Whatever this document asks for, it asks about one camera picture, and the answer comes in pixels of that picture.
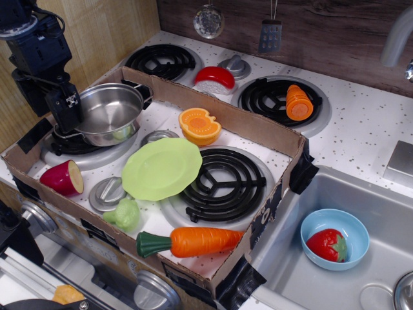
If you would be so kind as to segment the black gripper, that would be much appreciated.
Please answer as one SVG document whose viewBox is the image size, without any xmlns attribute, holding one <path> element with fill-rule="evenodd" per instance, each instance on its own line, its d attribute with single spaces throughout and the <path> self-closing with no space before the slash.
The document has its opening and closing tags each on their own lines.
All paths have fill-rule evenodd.
<svg viewBox="0 0 413 310">
<path fill-rule="evenodd" d="M 79 110 L 79 94 L 75 85 L 68 83 L 52 87 L 45 100 L 51 113 L 57 117 L 61 132 L 70 132 L 82 123 L 83 113 Z"/>
</svg>

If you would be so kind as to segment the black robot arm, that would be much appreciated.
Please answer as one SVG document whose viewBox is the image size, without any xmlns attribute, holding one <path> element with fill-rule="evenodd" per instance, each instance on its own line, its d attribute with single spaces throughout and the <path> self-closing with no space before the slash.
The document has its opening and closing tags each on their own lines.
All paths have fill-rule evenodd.
<svg viewBox="0 0 413 310">
<path fill-rule="evenodd" d="M 1 1 L 1 40 L 8 45 L 12 77 L 38 116 L 51 112 L 61 132 L 83 121 L 77 88 L 65 71 L 72 53 L 65 22 L 36 1 Z"/>
</svg>

